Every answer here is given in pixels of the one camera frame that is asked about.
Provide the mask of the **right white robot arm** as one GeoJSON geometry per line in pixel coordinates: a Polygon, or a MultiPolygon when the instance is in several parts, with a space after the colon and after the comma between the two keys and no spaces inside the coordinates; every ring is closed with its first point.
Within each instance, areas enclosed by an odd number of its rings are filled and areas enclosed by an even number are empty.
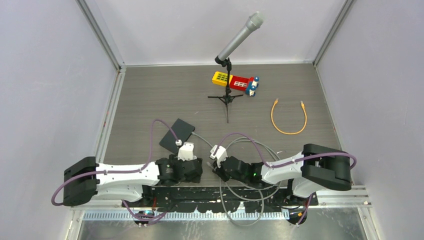
{"type": "Polygon", "coordinates": [[[281,181],[288,181],[285,198],[291,205],[299,205],[312,193],[323,189],[349,191],[351,169],[357,159],[344,151],[312,143],[294,156],[278,161],[246,163],[228,156],[222,146],[210,151],[213,172],[224,182],[235,180],[249,187],[264,189],[281,181]]]}

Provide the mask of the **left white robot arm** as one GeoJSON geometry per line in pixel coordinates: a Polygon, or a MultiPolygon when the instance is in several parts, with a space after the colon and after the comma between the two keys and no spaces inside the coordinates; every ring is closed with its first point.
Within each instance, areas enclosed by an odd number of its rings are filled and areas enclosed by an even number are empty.
{"type": "Polygon", "coordinates": [[[62,204],[75,207],[91,200],[124,200],[148,207],[154,197],[147,187],[199,183],[202,163],[202,158],[183,160],[171,154],[147,164],[113,165],[88,156],[64,171],[62,204]]]}

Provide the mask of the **black network switch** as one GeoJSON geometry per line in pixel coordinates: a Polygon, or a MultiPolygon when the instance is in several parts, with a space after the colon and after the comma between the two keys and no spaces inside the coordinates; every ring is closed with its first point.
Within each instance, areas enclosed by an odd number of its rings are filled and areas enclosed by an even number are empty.
{"type": "MultiPolygon", "coordinates": [[[[173,125],[171,126],[171,129],[175,133],[178,140],[182,141],[182,144],[188,141],[190,136],[192,135],[192,132],[195,131],[195,126],[178,118],[173,125]]],[[[163,147],[164,149],[170,151],[172,154],[177,155],[180,146],[176,145],[176,139],[172,132],[168,130],[168,132],[164,135],[164,137],[160,140],[159,145],[163,147]]]]}

